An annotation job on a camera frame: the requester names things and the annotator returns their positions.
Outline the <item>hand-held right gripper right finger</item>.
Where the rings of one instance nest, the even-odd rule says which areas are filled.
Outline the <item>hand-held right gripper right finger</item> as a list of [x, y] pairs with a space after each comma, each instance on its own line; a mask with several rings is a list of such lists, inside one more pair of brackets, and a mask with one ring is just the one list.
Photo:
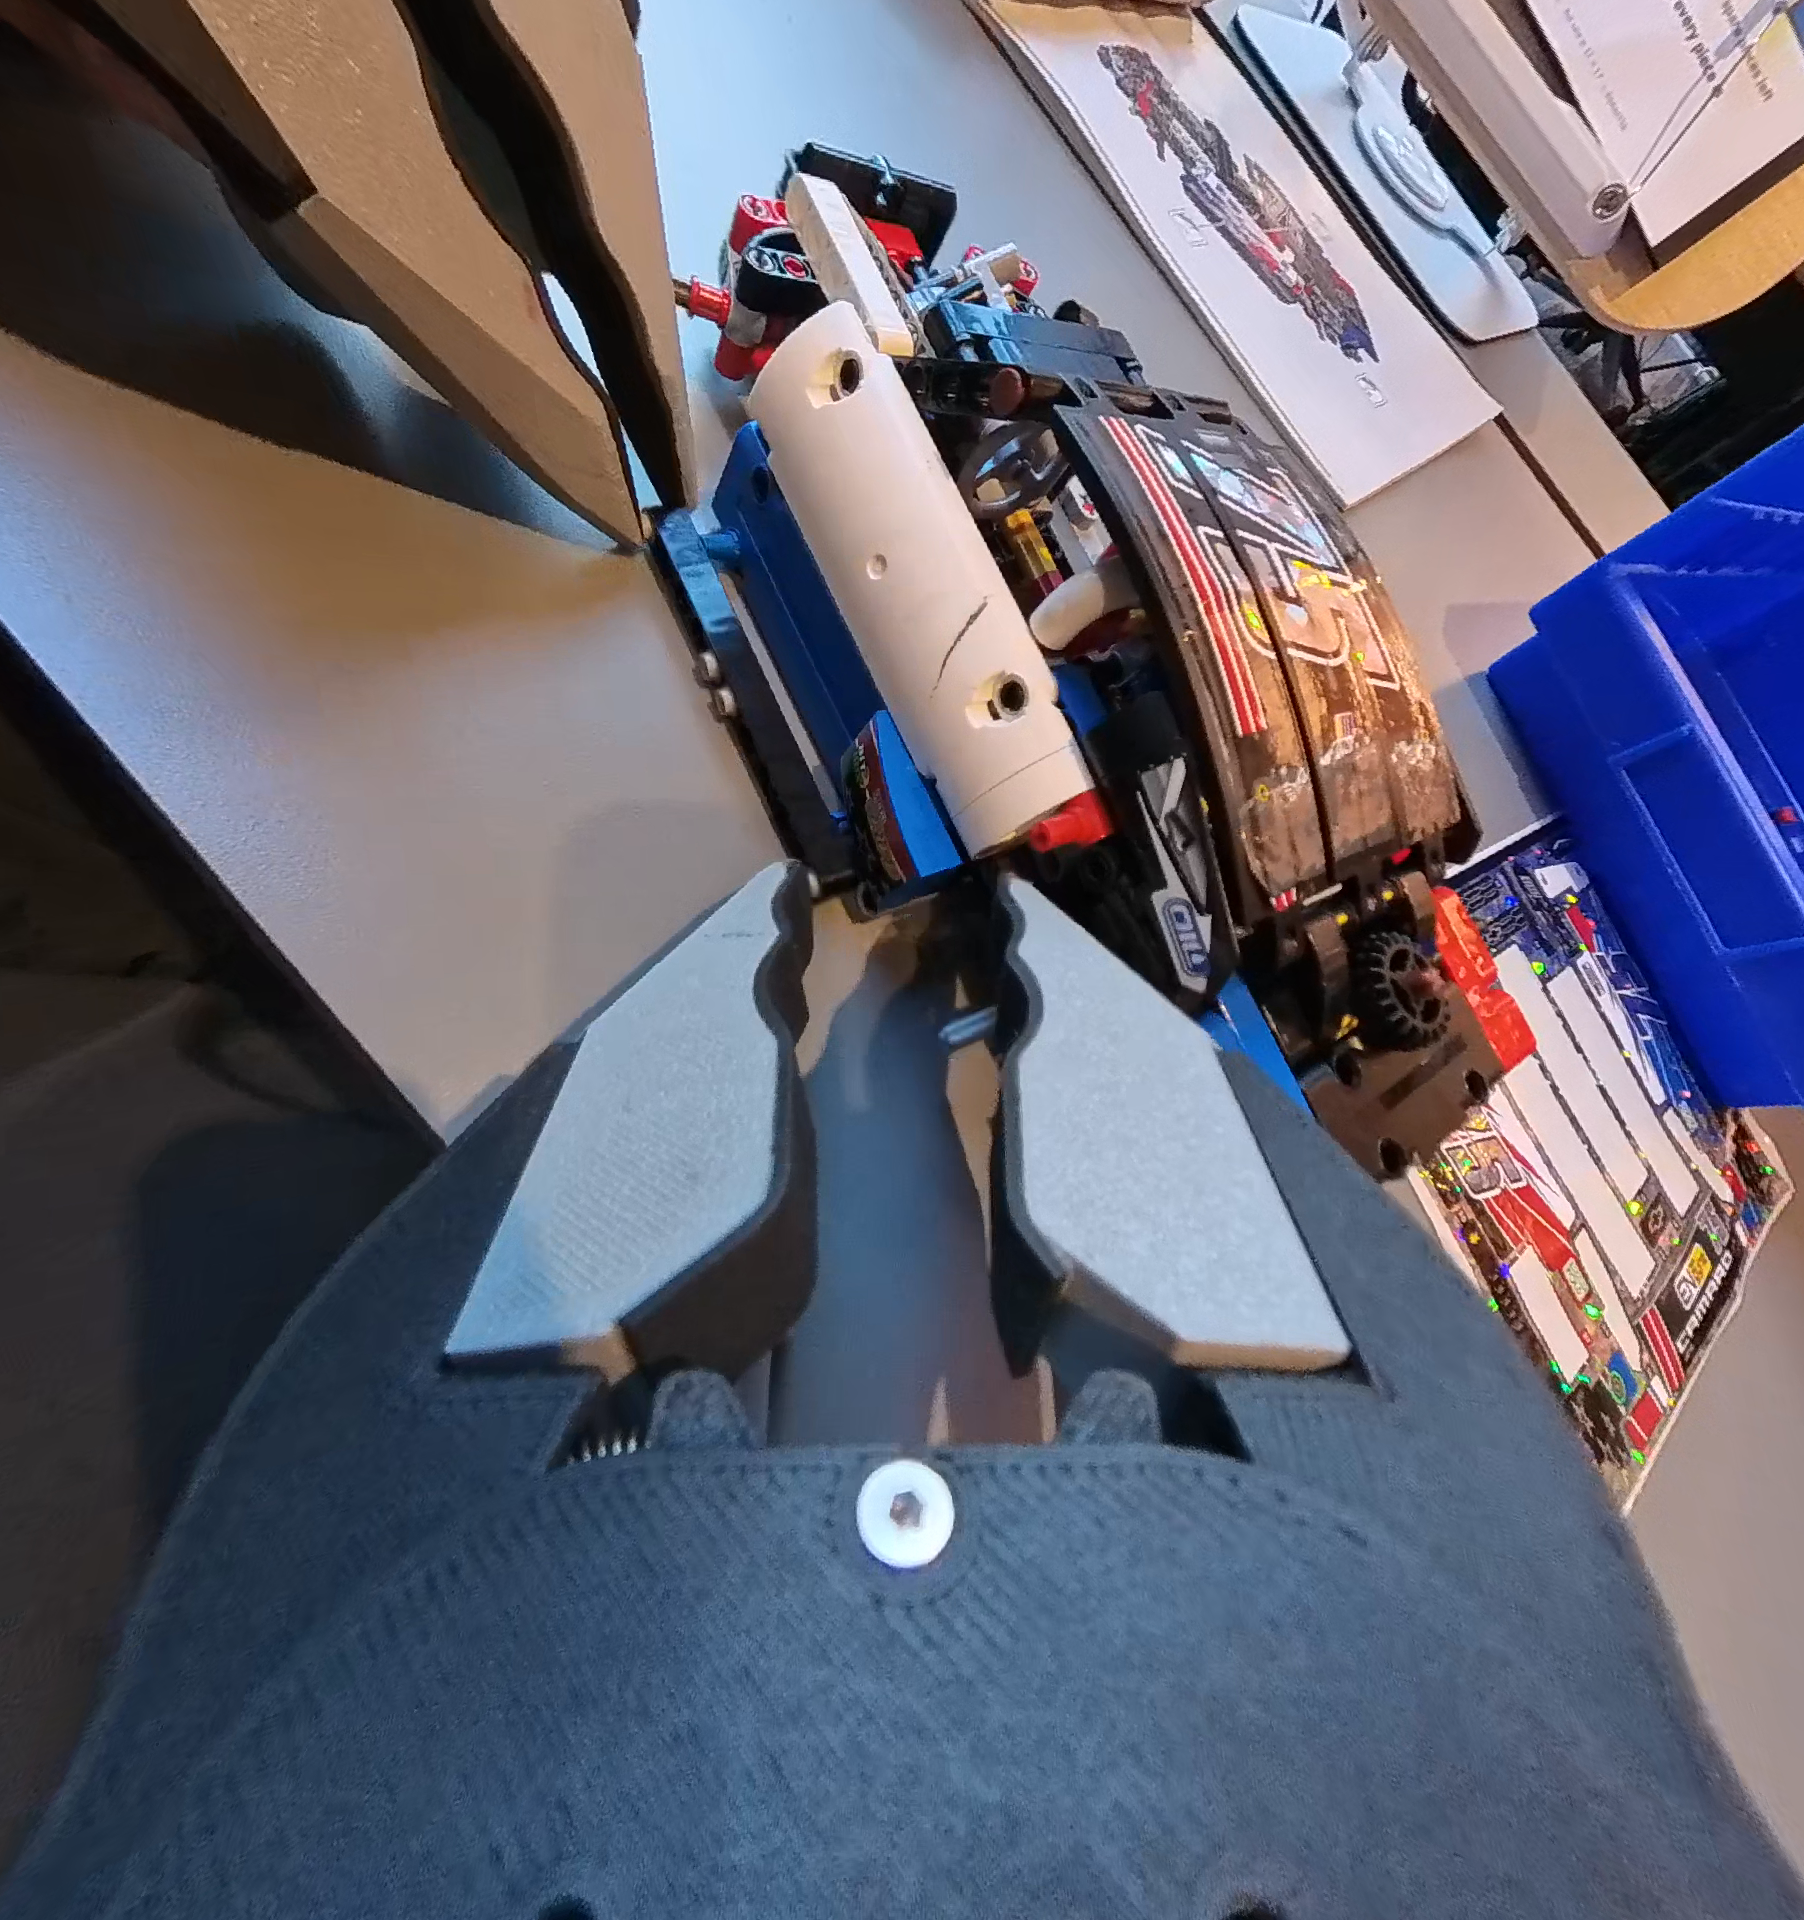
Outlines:
[[1004, 876], [998, 1247], [1044, 1303], [1191, 1371], [1352, 1357], [1209, 1033]]

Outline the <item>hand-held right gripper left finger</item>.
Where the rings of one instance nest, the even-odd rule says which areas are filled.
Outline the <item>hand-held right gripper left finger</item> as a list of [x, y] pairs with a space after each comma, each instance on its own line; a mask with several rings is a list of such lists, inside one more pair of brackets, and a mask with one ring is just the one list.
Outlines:
[[783, 1345], [819, 1271], [813, 907], [767, 865], [577, 1024], [447, 1371], [745, 1380]]

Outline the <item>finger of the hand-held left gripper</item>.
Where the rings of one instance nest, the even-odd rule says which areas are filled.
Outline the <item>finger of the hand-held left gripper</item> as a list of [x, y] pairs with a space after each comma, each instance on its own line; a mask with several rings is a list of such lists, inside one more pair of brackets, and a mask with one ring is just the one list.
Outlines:
[[528, 98], [511, 167], [530, 228], [649, 481], [663, 504], [688, 507], [697, 459], [641, 4], [492, 1], [485, 16]]
[[399, 4], [126, 4], [123, 32], [323, 296], [563, 507], [644, 542], [612, 401], [451, 156]]

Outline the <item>long black toy beam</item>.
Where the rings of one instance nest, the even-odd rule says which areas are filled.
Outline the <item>long black toy beam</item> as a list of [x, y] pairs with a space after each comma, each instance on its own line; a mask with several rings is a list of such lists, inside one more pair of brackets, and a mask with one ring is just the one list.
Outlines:
[[826, 801], [724, 567], [688, 508], [654, 515], [649, 554], [684, 631], [693, 675], [742, 758], [777, 843], [811, 871], [819, 898], [846, 896], [859, 878], [851, 831]]

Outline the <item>toy brick car model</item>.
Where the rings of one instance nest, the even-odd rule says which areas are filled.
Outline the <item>toy brick car model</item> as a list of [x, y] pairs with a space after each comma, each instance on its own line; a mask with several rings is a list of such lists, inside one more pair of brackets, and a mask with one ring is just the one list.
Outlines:
[[699, 527], [842, 898], [1023, 876], [1401, 1175], [1500, 1072], [1438, 949], [1481, 824], [1417, 645], [1315, 479], [1016, 247], [946, 265], [956, 212], [811, 140], [675, 287], [748, 413]]

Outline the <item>sticker sheet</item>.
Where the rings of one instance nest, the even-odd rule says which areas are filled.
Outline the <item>sticker sheet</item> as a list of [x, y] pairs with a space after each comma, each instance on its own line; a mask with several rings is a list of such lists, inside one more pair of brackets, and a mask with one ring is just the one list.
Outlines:
[[1411, 1195], [1627, 1511], [1793, 1180], [1704, 1088], [1559, 820], [1449, 881], [1438, 949], [1500, 1072]]

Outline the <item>person's legs in dark pants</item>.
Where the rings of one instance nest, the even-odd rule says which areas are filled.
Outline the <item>person's legs in dark pants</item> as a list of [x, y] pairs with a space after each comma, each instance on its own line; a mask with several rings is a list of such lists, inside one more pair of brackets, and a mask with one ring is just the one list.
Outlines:
[[0, 1879], [197, 1454], [433, 1151], [0, 631]]

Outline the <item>blue plastic bin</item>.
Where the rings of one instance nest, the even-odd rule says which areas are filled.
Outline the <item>blue plastic bin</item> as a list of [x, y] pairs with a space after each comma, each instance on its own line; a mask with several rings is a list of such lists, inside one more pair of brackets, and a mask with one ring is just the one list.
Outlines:
[[1491, 688], [1710, 1095], [1804, 1111], [1804, 426], [1532, 609]]

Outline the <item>flat instruction booklet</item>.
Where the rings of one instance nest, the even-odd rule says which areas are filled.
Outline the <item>flat instruction booklet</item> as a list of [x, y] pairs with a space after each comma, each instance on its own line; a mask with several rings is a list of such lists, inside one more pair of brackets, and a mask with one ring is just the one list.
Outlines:
[[1200, 12], [969, 12], [1341, 504], [1500, 420]]

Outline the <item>white rounded tray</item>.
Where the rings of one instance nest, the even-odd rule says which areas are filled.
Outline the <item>white rounded tray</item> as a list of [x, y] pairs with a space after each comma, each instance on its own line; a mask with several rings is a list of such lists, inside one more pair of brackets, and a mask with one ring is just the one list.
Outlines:
[[1537, 305], [1404, 107], [1394, 51], [1362, 58], [1296, 5], [1244, 4], [1228, 34], [1352, 218], [1462, 345], [1532, 334]]

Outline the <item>printed instruction sheet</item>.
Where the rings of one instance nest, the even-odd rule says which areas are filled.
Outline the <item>printed instruction sheet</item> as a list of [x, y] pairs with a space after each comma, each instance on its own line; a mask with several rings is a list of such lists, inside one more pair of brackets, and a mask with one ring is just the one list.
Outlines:
[[1689, 241], [1804, 159], [1804, 1], [1530, 1], [1657, 247]]

